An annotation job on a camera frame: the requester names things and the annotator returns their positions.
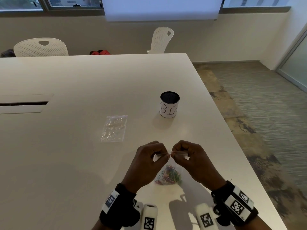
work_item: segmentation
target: gray carpet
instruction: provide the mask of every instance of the gray carpet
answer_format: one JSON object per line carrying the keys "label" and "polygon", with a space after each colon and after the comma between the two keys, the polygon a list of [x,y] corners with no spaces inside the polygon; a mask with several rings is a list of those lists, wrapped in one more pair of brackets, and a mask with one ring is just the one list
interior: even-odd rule
{"label": "gray carpet", "polygon": [[307,93],[259,62],[208,66],[307,197]]}

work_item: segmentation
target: glass door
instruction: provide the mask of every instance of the glass door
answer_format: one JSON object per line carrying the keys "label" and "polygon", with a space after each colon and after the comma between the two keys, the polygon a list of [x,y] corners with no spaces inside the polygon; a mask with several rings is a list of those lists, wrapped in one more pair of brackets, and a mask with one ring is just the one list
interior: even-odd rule
{"label": "glass door", "polygon": [[307,31],[278,67],[277,72],[307,92]]}

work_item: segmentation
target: hand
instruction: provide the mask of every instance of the hand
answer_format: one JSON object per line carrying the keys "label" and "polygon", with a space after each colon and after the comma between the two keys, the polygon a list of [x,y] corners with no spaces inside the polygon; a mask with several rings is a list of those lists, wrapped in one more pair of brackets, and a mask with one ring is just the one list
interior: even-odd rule
{"label": "hand", "polygon": [[[182,155],[182,151],[188,151],[189,160]],[[181,140],[174,145],[171,156],[195,181],[202,183],[209,190],[216,190],[226,184],[199,144]]]}
{"label": "hand", "polygon": [[[162,154],[163,156],[154,162],[153,157],[155,154]],[[128,191],[136,193],[141,187],[154,180],[169,158],[170,155],[167,153],[163,143],[153,141],[140,146],[122,184]]]}

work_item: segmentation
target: chair handle hole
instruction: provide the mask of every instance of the chair handle hole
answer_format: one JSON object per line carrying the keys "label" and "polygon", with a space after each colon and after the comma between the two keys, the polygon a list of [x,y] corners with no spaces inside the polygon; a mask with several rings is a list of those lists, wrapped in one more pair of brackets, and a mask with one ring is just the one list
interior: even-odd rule
{"label": "chair handle hole", "polygon": [[49,41],[39,41],[38,43],[42,46],[47,46],[49,44]]}

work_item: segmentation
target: white controller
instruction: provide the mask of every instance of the white controller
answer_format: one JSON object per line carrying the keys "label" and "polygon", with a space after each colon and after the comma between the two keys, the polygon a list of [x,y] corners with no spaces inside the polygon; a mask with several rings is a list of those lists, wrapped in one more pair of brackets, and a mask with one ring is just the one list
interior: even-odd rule
{"label": "white controller", "polygon": [[202,203],[195,207],[195,212],[201,230],[219,230],[215,220],[219,216],[214,213],[213,207]]}
{"label": "white controller", "polygon": [[142,214],[141,230],[156,230],[157,218],[157,206],[152,204],[145,204]]}

